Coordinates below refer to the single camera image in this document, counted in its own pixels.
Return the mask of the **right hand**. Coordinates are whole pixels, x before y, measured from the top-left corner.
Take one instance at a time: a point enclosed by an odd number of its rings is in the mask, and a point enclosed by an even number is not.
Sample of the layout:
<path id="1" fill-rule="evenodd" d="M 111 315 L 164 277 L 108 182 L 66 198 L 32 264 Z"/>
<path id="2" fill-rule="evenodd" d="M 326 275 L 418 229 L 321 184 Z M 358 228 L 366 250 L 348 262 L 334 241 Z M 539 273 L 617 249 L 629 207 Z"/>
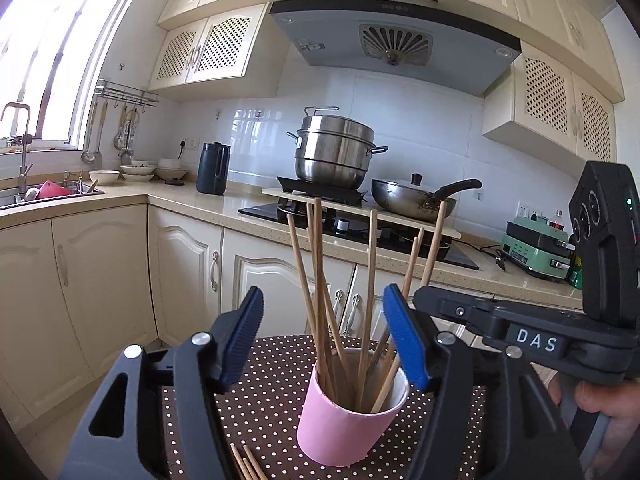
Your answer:
<path id="1" fill-rule="evenodd" d="M 623 382 L 617 386 L 580 382 L 575 389 L 578 408 L 588 413 L 601 412 L 610 418 L 600 448 L 592 462 L 594 469 L 606 471 L 620 457 L 639 427 L 640 386 Z"/>

